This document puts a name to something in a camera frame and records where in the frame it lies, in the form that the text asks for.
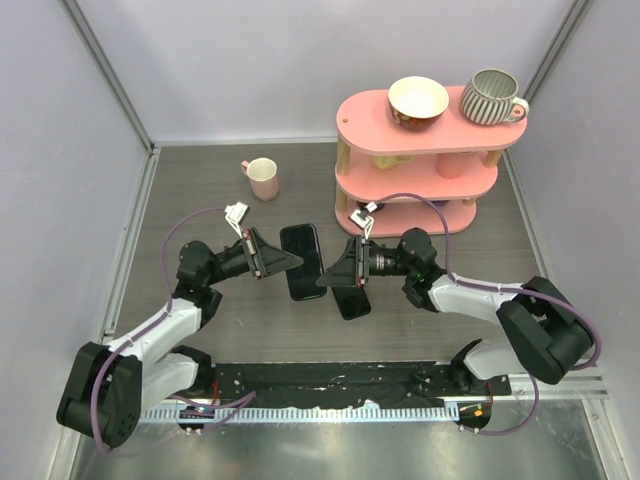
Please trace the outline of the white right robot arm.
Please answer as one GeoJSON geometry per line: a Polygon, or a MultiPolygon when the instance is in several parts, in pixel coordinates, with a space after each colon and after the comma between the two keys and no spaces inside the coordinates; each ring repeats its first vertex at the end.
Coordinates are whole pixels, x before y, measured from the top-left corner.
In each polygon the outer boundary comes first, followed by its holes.
{"type": "Polygon", "coordinates": [[[416,308],[454,313],[502,328],[501,343],[481,340],[468,344],[454,359],[451,380],[457,391],[472,395],[488,379],[525,372],[555,385],[573,370],[593,365],[601,354],[601,340],[585,318],[544,277],[524,284],[469,279],[437,263],[430,235],[414,227],[394,248],[376,244],[369,235],[377,205],[352,212],[350,220],[361,233],[349,239],[342,256],[315,283],[319,287],[364,287],[373,276],[401,276],[406,299],[416,308]]]}

